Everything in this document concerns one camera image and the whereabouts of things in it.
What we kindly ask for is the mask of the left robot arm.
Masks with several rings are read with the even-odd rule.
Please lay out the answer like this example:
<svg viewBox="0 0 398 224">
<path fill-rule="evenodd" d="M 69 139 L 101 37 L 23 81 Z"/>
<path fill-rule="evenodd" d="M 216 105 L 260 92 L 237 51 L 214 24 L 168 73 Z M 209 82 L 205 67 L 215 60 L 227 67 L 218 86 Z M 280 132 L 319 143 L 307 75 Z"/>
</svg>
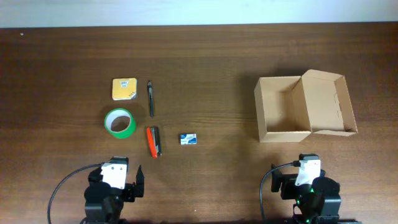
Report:
<svg viewBox="0 0 398 224">
<path fill-rule="evenodd" d="M 136 180 L 126 182 L 129 159 L 114 156 L 99 165 L 88 176 L 89 186 L 84 193 L 87 223 L 126 223 L 121 218 L 124 204 L 144 196 L 144 174 L 139 166 Z"/>
</svg>

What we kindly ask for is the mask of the blue white staples box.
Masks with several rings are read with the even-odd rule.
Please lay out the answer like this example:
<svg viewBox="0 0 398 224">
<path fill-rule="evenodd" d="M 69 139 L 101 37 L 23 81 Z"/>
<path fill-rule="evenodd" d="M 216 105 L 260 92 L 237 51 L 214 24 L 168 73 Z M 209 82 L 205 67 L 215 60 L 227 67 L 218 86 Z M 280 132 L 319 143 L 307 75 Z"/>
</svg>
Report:
<svg viewBox="0 0 398 224">
<path fill-rule="evenodd" d="M 195 133 L 181 134 L 180 135 L 181 145 L 194 145 L 197 144 L 197 135 Z"/>
</svg>

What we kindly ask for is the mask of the orange black stapler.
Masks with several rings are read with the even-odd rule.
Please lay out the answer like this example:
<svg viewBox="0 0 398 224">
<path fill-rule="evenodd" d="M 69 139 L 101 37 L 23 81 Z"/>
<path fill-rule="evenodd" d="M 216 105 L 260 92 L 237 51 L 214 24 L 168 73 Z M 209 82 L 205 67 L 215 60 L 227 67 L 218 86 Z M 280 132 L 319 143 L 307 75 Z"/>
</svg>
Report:
<svg viewBox="0 0 398 224">
<path fill-rule="evenodd" d="M 159 128 L 157 126 L 146 127 L 146 134 L 151 156 L 154 159 L 161 157 L 162 150 L 160 145 Z"/>
</svg>

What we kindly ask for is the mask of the yellow sticky note pad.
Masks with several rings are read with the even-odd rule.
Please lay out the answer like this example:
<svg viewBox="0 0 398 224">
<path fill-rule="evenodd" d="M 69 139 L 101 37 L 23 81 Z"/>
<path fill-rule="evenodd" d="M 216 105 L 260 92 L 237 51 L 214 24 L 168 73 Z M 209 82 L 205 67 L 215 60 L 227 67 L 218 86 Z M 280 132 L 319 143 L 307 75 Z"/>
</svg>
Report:
<svg viewBox="0 0 398 224">
<path fill-rule="evenodd" d="M 136 78 L 115 78 L 112 81 L 112 99 L 131 100 L 137 95 Z"/>
</svg>

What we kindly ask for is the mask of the brown cardboard box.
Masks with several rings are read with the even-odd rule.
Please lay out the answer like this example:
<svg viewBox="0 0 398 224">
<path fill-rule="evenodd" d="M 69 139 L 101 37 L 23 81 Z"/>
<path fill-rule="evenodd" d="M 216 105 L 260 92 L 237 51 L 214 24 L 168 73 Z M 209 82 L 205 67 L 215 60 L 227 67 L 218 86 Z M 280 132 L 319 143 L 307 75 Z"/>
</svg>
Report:
<svg viewBox="0 0 398 224">
<path fill-rule="evenodd" d="M 301 76 L 261 77 L 254 89 L 261 143 L 300 142 L 311 134 L 358 132 L 345 76 L 307 70 Z"/>
</svg>

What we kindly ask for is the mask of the green tape roll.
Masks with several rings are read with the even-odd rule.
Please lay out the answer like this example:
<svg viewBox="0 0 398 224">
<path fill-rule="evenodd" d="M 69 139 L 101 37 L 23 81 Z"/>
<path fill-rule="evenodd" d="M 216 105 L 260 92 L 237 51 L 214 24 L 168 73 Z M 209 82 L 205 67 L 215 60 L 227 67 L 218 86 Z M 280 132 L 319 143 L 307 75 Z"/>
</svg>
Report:
<svg viewBox="0 0 398 224">
<path fill-rule="evenodd" d="M 121 117 L 128 117 L 129 122 L 128 125 L 120 130 L 120 131 L 113 131 L 112 130 L 112 123 Z M 112 136 L 117 139 L 126 139 L 131 136 L 136 130 L 136 121 L 133 115 L 124 108 L 116 108 L 111 110 L 104 118 L 104 127 Z"/>
</svg>

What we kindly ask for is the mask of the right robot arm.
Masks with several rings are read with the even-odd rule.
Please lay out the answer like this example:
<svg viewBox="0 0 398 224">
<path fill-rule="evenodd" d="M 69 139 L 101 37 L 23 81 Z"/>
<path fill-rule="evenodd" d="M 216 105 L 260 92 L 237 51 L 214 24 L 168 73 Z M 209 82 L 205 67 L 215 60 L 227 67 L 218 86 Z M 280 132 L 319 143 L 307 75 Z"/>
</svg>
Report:
<svg viewBox="0 0 398 224">
<path fill-rule="evenodd" d="M 326 177 L 322 169 L 320 176 L 311 184 L 296 185 L 297 174 L 283 174 L 277 166 L 271 165 L 272 192 L 280 192 L 281 199 L 294 200 L 294 223 L 338 223 L 341 205 L 340 184 Z"/>
</svg>

